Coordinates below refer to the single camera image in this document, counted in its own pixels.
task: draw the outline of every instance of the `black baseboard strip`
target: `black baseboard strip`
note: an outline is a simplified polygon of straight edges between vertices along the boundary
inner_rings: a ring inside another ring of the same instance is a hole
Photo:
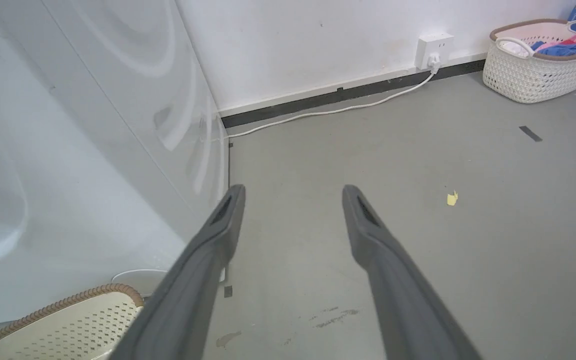
[[[464,75],[482,71],[486,60],[478,60],[470,63],[456,64],[455,66],[448,66],[439,70],[432,80],[439,80],[450,78],[451,76]],[[313,96],[309,98],[302,98],[302,100],[295,100],[274,106],[264,107],[263,109],[242,112],[241,114],[234,114],[222,118],[223,124],[226,128],[233,126],[254,123],[270,119],[272,117],[283,116],[285,114],[292,114],[302,110],[320,107],[322,105],[338,103],[339,101],[361,98],[380,92],[391,91],[394,89],[411,87],[417,85],[425,80],[430,75],[430,72],[414,73],[413,75],[397,77],[396,79],[384,80],[380,82],[373,82],[356,88],[343,89],[339,88],[335,92],[325,93],[323,95]]]

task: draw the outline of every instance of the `beige laundry basket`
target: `beige laundry basket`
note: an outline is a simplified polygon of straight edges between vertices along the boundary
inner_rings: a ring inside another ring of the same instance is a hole
[[[105,359],[142,307],[128,285],[80,292],[2,328],[0,360]]]
[[[567,22],[553,18],[514,23],[490,33],[492,44],[484,66],[484,84],[490,89],[524,104],[539,103],[576,89],[576,55],[539,54],[531,46],[538,41],[560,42],[576,34]],[[527,52],[521,56],[502,47],[518,44]]]

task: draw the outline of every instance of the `white woven basket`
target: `white woven basket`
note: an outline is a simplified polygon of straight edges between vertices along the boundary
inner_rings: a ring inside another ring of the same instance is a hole
[[[576,55],[550,56],[532,50],[538,41],[560,42],[576,34],[570,26],[576,20],[544,18],[514,23],[490,33],[492,44],[484,66],[484,84],[490,89],[524,104],[539,103],[576,89]],[[502,47],[504,42],[520,45],[521,56]]]

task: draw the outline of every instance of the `brown basket rim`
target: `brown basket rim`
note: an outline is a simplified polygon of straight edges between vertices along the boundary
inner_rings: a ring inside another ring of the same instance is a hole
[[[556,23],[556,24],[564,24],[565,25],[568,23],[568,21],[562,20],[560,18],[538,18],[536,20],[512,23],[511,25],[506,25],[503,27],[499,27],[498,29],[492,30],[492,32],[490,32],[490,40],[492,40],[492,42],[495,43],[498,39],[497,34],[500,32],[505,32],[506,30],[510,30],[510,29],[514,29],[514,28],[525,27],[526,25],[534,25],[534,24],[541,24],[541,23]],[[538,54],[537,52],[535,52],[534,55],[532,55],[532,57],[537,58],[537,59],[542,59],[542,60],[550,60],[553,62],[569,62],[572,60],[576,60],[576,55],[551,56],[551,55]]]
[[[82,301],[86,301],[88,299],[102,296],[103,294],[109,293],[123,293],[130,297],[134,305],[139,308],[140,306],[144,306],[144,299],[142,296],[139,295],[137,290],[133,289],[132,287],[124,284],[106,284],[95,287],[93,289],[89,289],[86,291],[82,291],[74,296],[69,296],[63,300],[57,301],[44,307],[43,309],[39,309],[30,315],[22,317],[12,323],[8,324],[4,328],[0,329],[0,340],[11,335],[12,333],[29,326],[30,324],[47,317],[50,314],[59,312],[59,310],[65,309],[71,305],[75,305],[77,303],[81,303]]]

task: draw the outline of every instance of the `gray floor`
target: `gray floor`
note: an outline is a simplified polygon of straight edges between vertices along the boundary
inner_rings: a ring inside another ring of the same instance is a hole
[[[384,358],[344,184],[362,189],[486,359],[576,359],[576,91],[522,105],[481,77],[233,139],[246,212],[205,359]]]

